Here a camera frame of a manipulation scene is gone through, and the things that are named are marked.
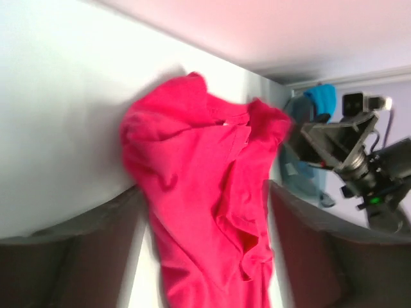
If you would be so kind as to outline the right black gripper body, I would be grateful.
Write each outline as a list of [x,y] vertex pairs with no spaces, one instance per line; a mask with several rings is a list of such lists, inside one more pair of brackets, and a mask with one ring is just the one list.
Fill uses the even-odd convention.
[[376,112],[327,123],[327,114],[293,126],[285,146],[302,162],[333,171],[344,180],[357,180],[370,170],[364,142],[378,121]]

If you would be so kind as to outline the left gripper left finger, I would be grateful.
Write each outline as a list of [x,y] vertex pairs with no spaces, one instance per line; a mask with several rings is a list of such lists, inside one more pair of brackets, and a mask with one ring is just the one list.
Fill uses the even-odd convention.
[[143,195],[1,239],[1,307],[116,307]]

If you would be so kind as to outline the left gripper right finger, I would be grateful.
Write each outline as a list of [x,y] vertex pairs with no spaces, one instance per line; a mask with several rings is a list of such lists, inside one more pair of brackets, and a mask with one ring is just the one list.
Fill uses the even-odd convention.
[[410,237],[370,230],[269,182],[285,307],[410,307]]

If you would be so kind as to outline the pink t shirt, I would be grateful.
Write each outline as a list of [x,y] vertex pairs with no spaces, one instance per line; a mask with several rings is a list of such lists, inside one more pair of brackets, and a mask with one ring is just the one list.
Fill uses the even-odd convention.
[[268,307],[274,254],[265,181],[290,118],[210,94],[198,73],[126,112],[123,163],[148,202],[170,307]]

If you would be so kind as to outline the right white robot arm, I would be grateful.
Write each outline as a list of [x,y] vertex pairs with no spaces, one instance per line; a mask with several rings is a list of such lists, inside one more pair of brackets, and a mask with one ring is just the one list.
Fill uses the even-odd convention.
[[361,198],[369,228],[410,234],[410,220],[400,203],[410,190],[410,139],[366,153],[364,142],[375,132],[376,112],[328,122],[329,115],[293,126],[286,146],[311,167],[332,171],[345,185],[345,198]]

